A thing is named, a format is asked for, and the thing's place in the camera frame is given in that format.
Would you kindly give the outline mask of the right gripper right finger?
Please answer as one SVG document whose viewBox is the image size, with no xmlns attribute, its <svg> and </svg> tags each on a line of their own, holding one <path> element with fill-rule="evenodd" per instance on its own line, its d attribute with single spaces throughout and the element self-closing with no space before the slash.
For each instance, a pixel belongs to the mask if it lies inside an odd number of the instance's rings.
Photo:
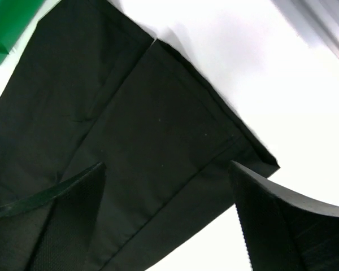
<svg viewBox="0 0 339 271">
<path fill-rule="evenodd" d="M 339 270 L 339 206 L 235 161 L 229 182 L 252 270 Z"/>
</svg>

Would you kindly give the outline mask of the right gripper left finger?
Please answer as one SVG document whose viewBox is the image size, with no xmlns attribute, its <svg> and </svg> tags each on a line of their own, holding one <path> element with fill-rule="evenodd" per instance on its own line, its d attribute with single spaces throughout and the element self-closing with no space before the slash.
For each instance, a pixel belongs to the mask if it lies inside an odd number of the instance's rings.
<svg viewBox="0 0 339 271">
<path fill-rule="evenodd" d="M 105 183 L 97 163 L 0 206 L 0 270 L 83 270 Z"/>
</svg>

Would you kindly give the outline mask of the black trousers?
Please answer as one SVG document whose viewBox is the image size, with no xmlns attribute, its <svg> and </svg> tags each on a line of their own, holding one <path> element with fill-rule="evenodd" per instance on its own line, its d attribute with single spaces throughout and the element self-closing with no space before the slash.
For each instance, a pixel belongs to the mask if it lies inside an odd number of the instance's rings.
<svg viewBox="0 0 339 271">
<path fill-rule="evenodd" d="M 108 1 L 60 1 L 0 97 L 0 206 L 97 163 L 83 270 L 146 270 L 233 205 L 232 161 L 279 165 L 178 51 Z"/>
</svg>

